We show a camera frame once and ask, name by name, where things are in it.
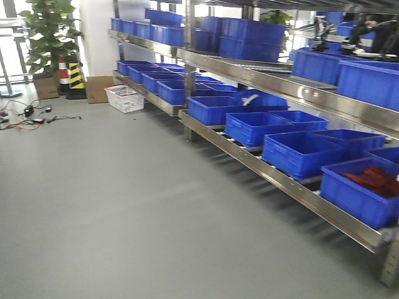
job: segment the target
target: cardboard box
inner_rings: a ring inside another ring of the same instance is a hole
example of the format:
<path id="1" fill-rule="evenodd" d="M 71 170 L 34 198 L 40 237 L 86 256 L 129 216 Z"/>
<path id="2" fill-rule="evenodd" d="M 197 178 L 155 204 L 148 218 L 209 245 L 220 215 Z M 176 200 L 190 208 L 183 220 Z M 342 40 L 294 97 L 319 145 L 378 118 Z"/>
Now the cardboard box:
<path id="1" fill-rule="evenodd" d="M 39 100 L 59 97 L 57 85 L 52 74 L 35 74 L 33 75 L 33 83 Z"/>
<path id="2" fill-rule="evenodd" d="M 89 77 L 86 82 L 87 103 L 108 103 L 104 88 L 114 85 L 113 76 Z"/>

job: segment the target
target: storage bin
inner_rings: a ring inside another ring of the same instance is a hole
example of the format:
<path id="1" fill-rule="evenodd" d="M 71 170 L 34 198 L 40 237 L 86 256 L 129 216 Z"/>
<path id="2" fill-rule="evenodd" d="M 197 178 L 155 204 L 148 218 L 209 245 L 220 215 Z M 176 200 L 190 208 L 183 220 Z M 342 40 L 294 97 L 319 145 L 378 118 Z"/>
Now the storage bin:
<path id="1" fill-rule="evenodd" d="M 309 48 L 296 51 L 296 58 L 292 68 L 292 75 L 331 85 L 338 84 L 342 60 L 361 60 L 357 57 L 314 52 Z"/>
<path id="2" fill-rule="evenodd" d="M 197 83 L 193 97 L 211 95 L 211 90 L 204 85 Z M 158 81 L 158 96 L 172 105 L 184 105 L 185 83 L 183 81 Z"/>
<path id="3" fill-rule="evenodd" d="M 338 94 L 399 111 L 399 64 L 342 61 Z"/>
<path id="4" fill-rule="evenodd" d="M 185 44 L 185 30 L 183 27 L 158 26 L 153 27 L 153 40 L 162 44 L 183 47 Z"/>
<path id="5" fill-rule="evenodd" d="M 166 26 L 180 26 L 183 22 L 183 16 L 175 12 L 150 8 L 145 9 L 145 18 L 151 20 L 151 23 Z"/>
<path id="6" fill-rule="evenodd" d="M 222 32 L 222 23 L 222 17 L 203 17 L 201 21 L 201 30 L 220 36 Z"/>
<path id="7" fill-rule="evenodd" d="M 145 89 L 152 93 L 158 93 L 158 81 L 181 81 L 181 75 L 169 73 L 144 73 L 142 82 Z"/>
<path id="8" fill-rule="evenodd" d="M 214 96 L 232 97 L 237 92 L 238 88 L 223 83 L 203 83 L 204 86 L 209 87 Z"/>
<path id="9" fill-rule="evenodd" d="M 134 36 L 136 34 L 136 22 L 131 20 L 122 20 L 122 31 Z"/>
<path id="10" fill-rule="evenodd" d="M 111 18 L 111 29 L 115 31 L 122 31 L 123 30 L 123 25 L 122 25 L 122 20 L 118 19 L 116 17 Z"/>
<path id="11" fill-rule="evenodd" d="M 244 59 L 277 62 L 281 52 L 280 45 L 255 44 L 245 40 L 220 38 L 220 56 L 231 59 Z"/>
<path id="12" fill-rule="evenodd" d="M 351 36 L 354 25 L 356 25 L 355 21 L 344 22 L 337 25 L 337 35 L 348 36 L 348 37 Z M 375 32 L 370 32 L 362 36 L 363 39 L 374 39 L 374 37 L 375 37 Z"/>
<path id="13" fill-rule="evenodd" d="M 128 67 L 131 65 L 156 66 L 156 64 L 153 64 L 152 62 L 141 61 L 141 60 L 118 60 L 117 65 L 118 65 L 118 73 L 120 73 L 121 75 L 124 75 L 124 76 L 129 75 Z"/>
<path id="14" fill-rule="evenodd" d="M 285 98 L 271 95 L 270 93 L 262 92 L 257 89 L 240 90 L 234 94 L 234 97 L 243 100 L 244 98 L 249 98 L 251 95 L 259 95 L 248 104 L 252 112 L 281 111 L 288 109 L 287 100 Z"/>
<path id="15" fill-rule="evenodd" d="M 246 41 L 250 44 L 274 45 L 281 49 L 287 27 L 268 22 L 225 17 L 222 21 L 222 36 Z"/>
<path id="16" fill-rule="evenodd" d="M 143 73 L 167 73 L 170 71 L 157 66 L 132 65 L 128 67 L 129 79 L 138 84 L 143 83 Z"/>
<path id="17" fill-rule="evenodd" d="M 153 30 L 151 29 L 151 24 L 148 22 L 135 22 L 135 35 L 142 37 L 144 39 L 153 39 Z"/>
<path id="18" fill-rule="evenodd" d="M 294 125 L 267 112 L 228 113 L 225 133 L 248 148 L 263 146 L 263 136 L 291 132 Z"/>
<path id="19" fill-rule="evenodd" d="M 379 160 L 385 165 L 387 171 L 397 169 L 399 166 L 399 147 L 379 148 L 368 151 L 371 158 Z"/>
<path id="20" fill-rule="evenodd" d="M 329 124 L 328 120 L 303 111 L 291 110 L 271 113 L 293 123 L 297 131 L 325 130 Z"/>
<path id="21" fill-rule="evenodd" d="M 317 131 L 314 133 L 343 146 L 345 148 L 344 160 L 363 158 L 367 155 L 367 150 L 380 148 L 385 142 L 385 136 L 383 135 L 348 129 Z"/>
<path id="22" fill-rule="evenodd" d="M 328 23 L 340 24 L 344 21 L 344 14 L 340 11 L 318 11 L 317 16 L 325 16 Z"/>
<path id="23" fill-rule="evenodd" d="M 226 124 L 227 113 L 249 112 L 249 107 L 233 97 L 189 97 L 188 114 L 204 125 Z"/>
<path id="24" fill-rule="evenodd" d="M 377 165 L 394 178 L 399 174 L 399 167 L 387 169 L 380 160 L 372 158 L 324 166 L 320 195 L 373 229 L 380 229 L 396 224 L 399 196 L 386 199 L 342 176 L 342 173 L 360 174 L 372 165 Z"/>
<path id="25" fill-rule="evenodd" d="M 293 132 L 264 137 L 262 159 L 294 179 L 322 174 L 321 166 L 342 161 L 341 146 L 311 132 Z"/>

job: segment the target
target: white plastic basket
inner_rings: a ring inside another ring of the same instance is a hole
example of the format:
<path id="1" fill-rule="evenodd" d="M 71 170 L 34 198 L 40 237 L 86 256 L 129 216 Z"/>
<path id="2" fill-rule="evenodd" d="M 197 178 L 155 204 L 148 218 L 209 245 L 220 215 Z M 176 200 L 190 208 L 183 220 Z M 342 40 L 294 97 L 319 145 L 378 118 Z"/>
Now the white plastic basket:
<path id="1" fill-rule="evenodd" d="M 105 88 L 111 106 L 124 113 L 144 108 L 144 98 L 126 85 L 114 85 Z"/>

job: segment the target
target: red fabric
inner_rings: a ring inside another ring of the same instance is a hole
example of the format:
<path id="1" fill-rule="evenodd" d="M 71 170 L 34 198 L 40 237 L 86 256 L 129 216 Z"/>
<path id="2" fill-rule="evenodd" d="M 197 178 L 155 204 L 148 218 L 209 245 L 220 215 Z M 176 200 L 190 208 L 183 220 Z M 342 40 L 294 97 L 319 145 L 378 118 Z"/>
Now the red fabric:
<path id="1" fill-rule="evenodd" d="M 378 166 L 371 165 L 361 174 L 343 173 L 342 175 L 382 197 L 399 196 L 399 182 Z"/>

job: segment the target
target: traffic cone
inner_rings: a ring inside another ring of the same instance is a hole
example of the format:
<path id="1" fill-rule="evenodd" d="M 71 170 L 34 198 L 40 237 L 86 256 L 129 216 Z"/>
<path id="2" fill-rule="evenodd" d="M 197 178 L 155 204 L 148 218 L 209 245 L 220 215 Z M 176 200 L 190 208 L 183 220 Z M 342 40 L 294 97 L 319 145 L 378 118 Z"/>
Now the traffic cone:
<path id="1" fill-rule="evenodd" d="M 69 91 L 69 76 L 65 57 L 59 59 L 60 95 L 66 95 Z"/>
<path id="2" fill-rule="evenodd" d="M 76 54 L 72 53 L 69 62 L 70 83 L 68 100 L 81 100 L 87 98 L 83 73 L 80 71 L 80 62 Z"/>

